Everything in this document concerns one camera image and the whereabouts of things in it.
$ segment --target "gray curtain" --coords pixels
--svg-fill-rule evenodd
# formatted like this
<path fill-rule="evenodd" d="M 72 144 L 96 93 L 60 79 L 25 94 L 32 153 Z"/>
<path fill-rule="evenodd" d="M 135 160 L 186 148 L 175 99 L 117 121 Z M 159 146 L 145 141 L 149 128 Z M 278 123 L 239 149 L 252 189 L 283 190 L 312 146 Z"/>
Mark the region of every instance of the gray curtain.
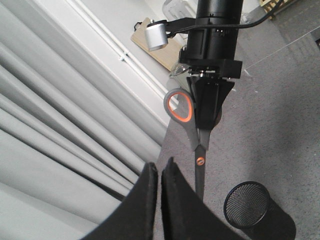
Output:
<path fill-rule="evenodd" d="M 37 4 L 0 0 L 0 239 L 80 238 L 165 132 Z"/>

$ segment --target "black cable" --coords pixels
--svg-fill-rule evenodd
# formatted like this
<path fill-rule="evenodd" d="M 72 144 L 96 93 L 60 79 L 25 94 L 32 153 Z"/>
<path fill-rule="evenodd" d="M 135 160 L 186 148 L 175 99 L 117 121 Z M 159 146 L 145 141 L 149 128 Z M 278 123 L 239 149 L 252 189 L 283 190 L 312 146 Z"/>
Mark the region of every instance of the black cable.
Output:
<path fill-rule="evenodd" d="M 181 28 L 177 31 L 170 32 L 167 37 L 171 38 L 174 37 L 176 34 L 184 33 L 190 30 L 194 29 L 248 29 L 255 27 L 262 22 L 264 22 L 267 18 L 269 18 L 271 15 L 275 13 L 275 11 L 280 7 L 280 5 L 283 3 L 284 0 L 279 0 L 276 5 L 272 8 L 270 12 L 268 12 L 266 15 L 264 15 L 262 18 L 260 18 L 257 21 L 248 23 L 248 24 L 204 24 L 204 25 L 193 25 L 188 26 L 185 28 Z"/>

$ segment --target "black mesh cup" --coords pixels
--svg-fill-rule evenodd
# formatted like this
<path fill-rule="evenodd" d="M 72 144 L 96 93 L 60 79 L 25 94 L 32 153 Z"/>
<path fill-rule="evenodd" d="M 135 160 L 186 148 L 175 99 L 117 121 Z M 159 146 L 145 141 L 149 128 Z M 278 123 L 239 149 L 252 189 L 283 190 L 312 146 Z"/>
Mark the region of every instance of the black mesh cup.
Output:
<path fill-rule="evenodd" d="M 296 225 L 260 183 L 246 181 L 227 195 L 223 212 L 226 220 L 253 240 L 294 240 Z"/>

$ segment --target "scissor handle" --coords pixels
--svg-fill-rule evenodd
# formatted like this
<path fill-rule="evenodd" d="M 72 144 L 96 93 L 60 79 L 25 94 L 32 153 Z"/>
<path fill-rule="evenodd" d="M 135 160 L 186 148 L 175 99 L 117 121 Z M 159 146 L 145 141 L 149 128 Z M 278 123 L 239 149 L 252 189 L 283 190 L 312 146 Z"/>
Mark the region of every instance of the scissor handle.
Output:
<path fill-rule="evenodd" d="M 182 117 L 179 114 L 177 114 L 170 106 L 170 100 L 175 95 L 181 95 L 186 99 L 187 106 L 188 106 L 188 115 L 187 117 Z M 194 116 L 194 103 L 192 101 L 192 98 L 190 96 L 190 93 L 187 92 L 184 89 L 176 88 L 173 90 L 170 90 L 164 97 L 164 109 L 168 113 L 168 115 L 175 120 L 178 123 L 188 123 Z"/>

